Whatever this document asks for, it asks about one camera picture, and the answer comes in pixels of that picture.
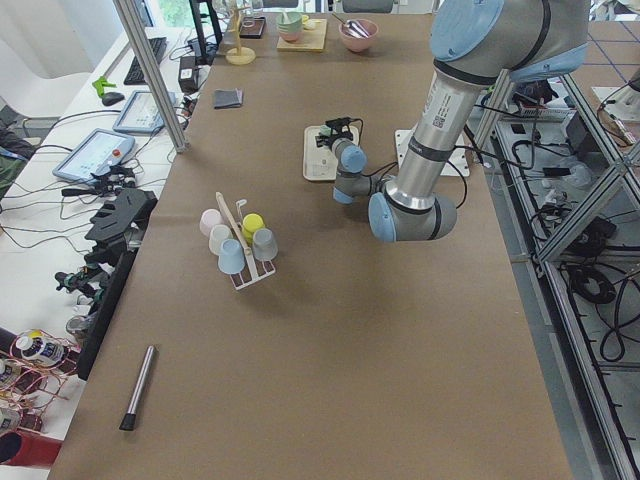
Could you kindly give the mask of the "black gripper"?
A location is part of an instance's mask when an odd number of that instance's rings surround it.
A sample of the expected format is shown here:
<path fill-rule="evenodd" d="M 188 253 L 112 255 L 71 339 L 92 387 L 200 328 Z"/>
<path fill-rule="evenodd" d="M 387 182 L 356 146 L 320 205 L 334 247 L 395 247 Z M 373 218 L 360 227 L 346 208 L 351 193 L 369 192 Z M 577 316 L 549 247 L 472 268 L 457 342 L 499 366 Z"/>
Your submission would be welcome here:
<path fill-rule="evenodd" d="M 319 133 L 315 137 L 316 146 L 331 148 L 332 145 L 339 139 L 347 139 L 354 145 L 353 133 L 350 130 L 350 125 L 357 121 L 357 118 L 352 117 L 339 117 L 331 120 L 326 120 L 324 125 L 329 126 L 332 129 L 332 133 L 329 137 L 320 136 Z"/>

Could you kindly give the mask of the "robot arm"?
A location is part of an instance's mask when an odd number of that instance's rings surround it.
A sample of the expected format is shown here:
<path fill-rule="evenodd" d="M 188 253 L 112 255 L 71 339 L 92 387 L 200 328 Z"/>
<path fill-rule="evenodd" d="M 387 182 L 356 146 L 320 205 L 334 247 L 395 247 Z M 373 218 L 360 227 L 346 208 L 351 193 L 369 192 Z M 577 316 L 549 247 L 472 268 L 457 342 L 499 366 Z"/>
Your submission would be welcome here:
<path fill-rule="evenodd" d="M 435 194 L 480 92 L 503 70 L 516 83 L 576 70 L 587 50 L 587 1 L 447 1 L 431 29 L 434 81 L 397 176 L 366 178 L 367 157 L 346 135 L 325 141 L 338 160 L 333 198 L 369 199 L 373 235 L 384 242 L 447 235 L 455 205 Z"/>

